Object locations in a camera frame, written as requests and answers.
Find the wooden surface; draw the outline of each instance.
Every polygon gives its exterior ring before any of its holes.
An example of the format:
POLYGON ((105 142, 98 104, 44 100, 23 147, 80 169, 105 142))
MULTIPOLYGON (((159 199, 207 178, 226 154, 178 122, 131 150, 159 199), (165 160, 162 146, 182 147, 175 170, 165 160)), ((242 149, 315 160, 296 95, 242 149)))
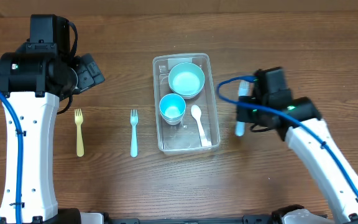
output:
MULTIPOLYGON (((106 81, 75 96, 55 125, 53 178, 59 207, 112 217, 239 217, 294 203, 330 214, 301 161, 275 132, 233 135, 235 107, 217 100, 221 145, 165 156, 157 146, 152 60, 204 52, 214 83, 236 72, 283 66, 295 98, 308 96, 358 173, 358 12, 72 17, 78 53, 106 81), (84 114, 85 156, 75 151, 74 108, 84 114), (130 109, 138 109, 139 156, 130 157, 130 109)), ((29 37, 29 18, 0 19, 0 56, 29 37)), ((236 97, 237 84, 224 93, 236 97)), ((0 102, 0 204, 6 124, 0 102)))
POLYGON ((358 0, 0 0, 0 17, 358 11, 358 0))

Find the spoon handle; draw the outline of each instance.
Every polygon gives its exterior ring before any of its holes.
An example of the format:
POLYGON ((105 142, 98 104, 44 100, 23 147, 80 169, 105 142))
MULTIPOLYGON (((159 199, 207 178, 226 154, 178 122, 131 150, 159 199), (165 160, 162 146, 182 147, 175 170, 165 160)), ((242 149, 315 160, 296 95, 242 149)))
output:
POLYGON ((200 133, 201 146, 210 146, 208 140, 206 139, 205 132, 203 126, 201 125, 200 119, 196 119, 196 121, 198 126, 198 132, 200 133))

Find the white spoon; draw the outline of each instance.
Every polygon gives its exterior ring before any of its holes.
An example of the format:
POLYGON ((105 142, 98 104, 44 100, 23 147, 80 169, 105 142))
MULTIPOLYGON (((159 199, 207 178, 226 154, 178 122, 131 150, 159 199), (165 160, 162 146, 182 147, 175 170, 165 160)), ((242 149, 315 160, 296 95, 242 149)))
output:
POLYGON ((197 105, 191 106, 191 115, 197 121, 198 132, 200 133, 201 146, 212 146, 211 142, 206 139, 203 126, 201 125, 201 109, 197 105))

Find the blue hose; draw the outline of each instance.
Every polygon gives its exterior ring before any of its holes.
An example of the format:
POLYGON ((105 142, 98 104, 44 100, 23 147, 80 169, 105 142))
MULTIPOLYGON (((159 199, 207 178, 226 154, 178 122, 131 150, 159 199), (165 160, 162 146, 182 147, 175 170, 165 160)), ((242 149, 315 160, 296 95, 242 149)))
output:
MULTIPOLYGON (((18 133, 22 133, 22 127, 12 105, 8 102, 4 95, 0 92, 0 100, 4 103, 9 114, 12 116, 13 122, 18 133)), ((17 135, 17 175, 16 175, 16 223, 22 224, 22 175, 23 175, 23 134, 17 135)))
POLYGON ((350 178, 349 174, 346 172, 345 168, 343 167, 343 165, 341 164, 341 161, 339 161, 339 159, 335 156, 335 154, 332 152, 332 150, 329 148, 329 146, 327 144, 323 144, 323 140, 317 136, 317 134, 315 134, 310 128, 306 127, 304 124, 302 124, 300 121, 298 121, 297 119, 272 108, 269 108, 267 106, 260 106, 260 105, 255 105, 252 103, 243 103, 240 101, 235 101, 235 100, 230 100, 229 98, 226 98, 225 96, 222 96, 219 92, 219 89, 225 85, 228 84, 230 82, 233 82, 235 80, 245 80, 247 82, 255 82, 256 81, 256 77, 254 76, 243 76, 243 77, 236 77, 236 78, 232 78, 230 80, 226 80, 223 81, 221 83, 218 84, 218 88, 216 90, 218 96, 220 99, 228 102, 228 103, 232 103, 234 105, 237 106, 241 106, 243 108, 246 109, 250 109, 250 110, 261 110, 264 112, 268 112, 268 113, 272 113, 275 115, 278 115, 288 121, 291 121, 293 124, 302 127, 307 133, 309 133, 311 136, 313 136, 324 148, 325 150, 327 150, 328 154, 332 157, 332 159, 334 160, 334 162, 336 163, 336 165, 338 166, 339 170, 342 172, 343 176, 346 179, 346 182, 349 184, 349 186, 351 187, 351 189, 353 190, 354 194, 356 195, 356 197, 358 198, 358 189, 356 188, 356 186, 354 185, 352 179, 350 178))

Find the wooden table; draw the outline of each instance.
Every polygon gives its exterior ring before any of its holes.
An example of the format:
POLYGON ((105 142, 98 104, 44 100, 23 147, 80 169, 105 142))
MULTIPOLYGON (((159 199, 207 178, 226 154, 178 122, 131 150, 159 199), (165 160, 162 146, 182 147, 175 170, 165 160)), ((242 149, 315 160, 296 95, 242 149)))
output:
MULTIPOLYGON (((295 98, 310 97, 358 173, 358 12, 72 17, 78 54, 92 53, 106 81, 75 96, 55 125, 59 207, 112 217, 239 217, 299 203, 330 214, 296 155, 274 132, 233 134, 235 107, 217 100, 221 145, 165 156, 157 146, 152 60, 204 52, 215 85, 236 72, 283 66, 295 98), (75 151, 73 108, 85 116, 85 156, 75 151), (130 157, 130 109, 139 110, 139 156, 130 157)), ((0 19, 0 57, 29 38, 30 18, 0 19)), ((237 84, 224 93, 236 98, 237 84)), ((0 102, 0 205, 6 124, 0 102)))

